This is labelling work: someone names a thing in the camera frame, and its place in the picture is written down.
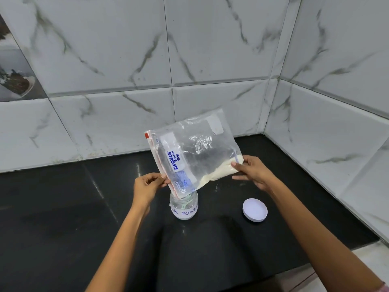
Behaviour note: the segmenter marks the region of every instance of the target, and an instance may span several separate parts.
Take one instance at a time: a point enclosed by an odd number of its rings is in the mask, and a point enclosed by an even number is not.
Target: hand
[[[170,183],[166,175],[161,173],[149,173],[135,179],[134,199],[132,207],[137,207],[145,211],[145,215],[150,211],[150,203],[154,199],[158,188],[163,188]]]
[[[236,170],[243,172],[244,175],[233,175],[235,180],[252,180],[254,184],[263,191],[270,192],[270,187],[266,184],[273,173],[262,163],[258,157],[243,156],[243,164],[232,162],[231,166]]]

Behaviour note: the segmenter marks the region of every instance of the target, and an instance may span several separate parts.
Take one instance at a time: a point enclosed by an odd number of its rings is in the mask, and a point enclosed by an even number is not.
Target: white jar lid
[[[247,199],[243,203],[243,213],[247,219],[254,222],[261,222],[265,220],[268,210],[260,200]]]

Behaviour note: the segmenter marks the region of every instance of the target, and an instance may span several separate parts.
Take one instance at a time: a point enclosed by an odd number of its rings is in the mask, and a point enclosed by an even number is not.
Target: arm
[[[328,291],[377,291],[383,282],[342,244],[257,157],[244,156],[232,166],[274,200],[297,241]]]
[[[135,240],[150,202],[158,188],[169,182],[160,173],[149,173],[135,179],[134,199],[118,234],[85,292],[122,292],[135,248]]]

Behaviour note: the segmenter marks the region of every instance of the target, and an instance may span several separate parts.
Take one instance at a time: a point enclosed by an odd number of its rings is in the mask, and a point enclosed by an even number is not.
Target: person's left hand
[[[166,175],[161,173],[149,173],[135,179],[134,199],[132,207],[137,207],[145,211],[145,215],[150,210],[150,203],[153,200],[158,188],[163,188],[170,183]]]

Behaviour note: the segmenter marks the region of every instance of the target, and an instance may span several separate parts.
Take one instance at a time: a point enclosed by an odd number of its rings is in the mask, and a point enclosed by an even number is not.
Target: forearm
[[[328,291],[376,291],[382,281],[276,177],[270,195]]]
[[[124,291],[144,209],[131,208],[86,292]]]

